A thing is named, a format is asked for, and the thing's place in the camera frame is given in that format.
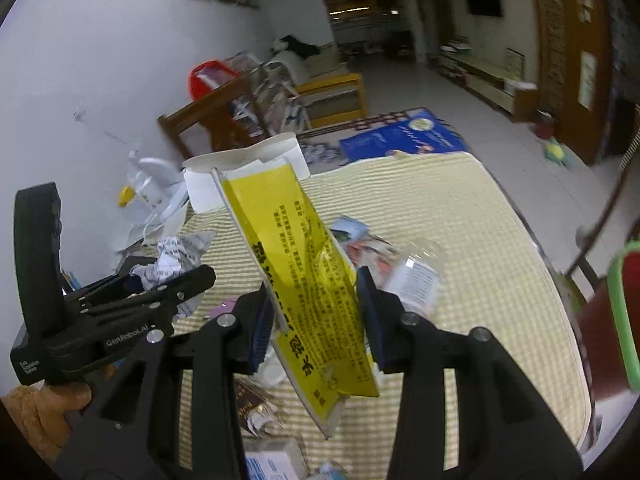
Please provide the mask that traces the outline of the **left hand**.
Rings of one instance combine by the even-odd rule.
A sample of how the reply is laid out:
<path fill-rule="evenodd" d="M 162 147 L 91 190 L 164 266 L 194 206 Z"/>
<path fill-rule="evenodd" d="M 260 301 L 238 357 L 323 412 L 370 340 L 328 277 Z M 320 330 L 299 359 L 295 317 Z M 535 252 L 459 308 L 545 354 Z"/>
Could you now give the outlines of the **left hand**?
<path fill-rule="evenodd" d="M 52 465 L 72 430 L 65 414 L 85 408 L 92 399 L 86 384 L 19 386 L 1 398 L 1 420 L 16 430 L 25 443 Z"/>

